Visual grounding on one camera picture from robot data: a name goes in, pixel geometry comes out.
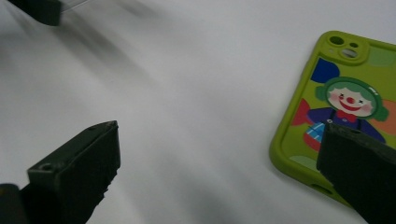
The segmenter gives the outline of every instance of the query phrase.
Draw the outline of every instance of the green phone case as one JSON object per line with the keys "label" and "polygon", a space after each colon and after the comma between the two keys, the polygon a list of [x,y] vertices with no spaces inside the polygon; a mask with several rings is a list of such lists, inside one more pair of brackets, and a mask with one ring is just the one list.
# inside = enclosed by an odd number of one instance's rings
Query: green phone case
{"label": "green phone case", "polygon": [[396,46],[330,31],[318,40],[271,143],[274,166],[331,198],[316,168],[326,122],[357,129],[396,148]]}

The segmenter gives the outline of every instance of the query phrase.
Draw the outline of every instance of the clown illustration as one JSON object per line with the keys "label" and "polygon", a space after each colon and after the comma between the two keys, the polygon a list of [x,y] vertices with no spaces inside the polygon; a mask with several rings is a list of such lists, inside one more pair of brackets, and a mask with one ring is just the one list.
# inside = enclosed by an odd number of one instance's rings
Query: clown illustration
{"label": "clown illustration", "polygon": [[318,61],[311,80],[322,85],[313,89],[312,93],[328,106],[311,108],[303,98],[291,126],[308,124],[304,142],[315,151],[320,149],[326,123],[359,130],[386,144],[378,129],[396,135],[396,103],[382,99],[373,86],[353,77],[341,77],[340,74],[335,63],[323,59]]}
{"label": "clown illustration", "polygon": [[317,87],[316,96],[330,107],[311,109],[307,112],[310,129],[304,140],[314,150],[319,150],[326,122],[336,123],[366,133],[385,143],[382,135],[367,121],[383,121],[388,110],[382,106],[378,92],[368,84],[351,77],[335,77]]}

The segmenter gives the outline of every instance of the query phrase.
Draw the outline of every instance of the gripper screw hole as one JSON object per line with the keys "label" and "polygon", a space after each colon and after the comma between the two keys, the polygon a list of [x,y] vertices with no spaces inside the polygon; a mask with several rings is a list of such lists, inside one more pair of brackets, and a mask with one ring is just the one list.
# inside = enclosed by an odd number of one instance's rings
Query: gripper screw hole
{"label": "gripper screw hole", "polygon": [[51,171],[53,167],[51,163],[45,163],[40,166],[40,169],[43,171]]}

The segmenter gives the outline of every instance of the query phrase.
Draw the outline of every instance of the white table surface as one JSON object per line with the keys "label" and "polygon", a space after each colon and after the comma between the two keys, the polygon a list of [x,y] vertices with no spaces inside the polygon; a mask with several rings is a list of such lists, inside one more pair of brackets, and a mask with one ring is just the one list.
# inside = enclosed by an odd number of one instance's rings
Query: white table surface
{"label": "white table surface", "polygon": [[121,168],[89,223],[364,223],[282,175],[270,141],[318,37],[396,43],[396,1],[94,0],[39,24],[0,2],[0,182],[93,124]]}

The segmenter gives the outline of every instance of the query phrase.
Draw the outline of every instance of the camera cutout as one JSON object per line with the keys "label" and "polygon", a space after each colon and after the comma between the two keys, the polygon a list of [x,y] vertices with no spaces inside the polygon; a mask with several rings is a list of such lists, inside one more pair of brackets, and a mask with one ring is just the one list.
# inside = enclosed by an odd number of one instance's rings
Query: camera cutout
{"label": "camera cutout", "polygon": [[344,39],[340,36],[332,36],[330,37],[330,42],[332,42],[334,45],[343,45]]}
{"label": "camera cutout", "polygon": [[355,48],[357,48],[359,45],[358,45],[357,43],[350,43],[349,46],[355,49]]}
{"label": "camera cutout", "polygon": [[358,57],[358,53],[353,49],[343,49],[341,52],[343,53],[344,56],[350,59],[354,59]]}

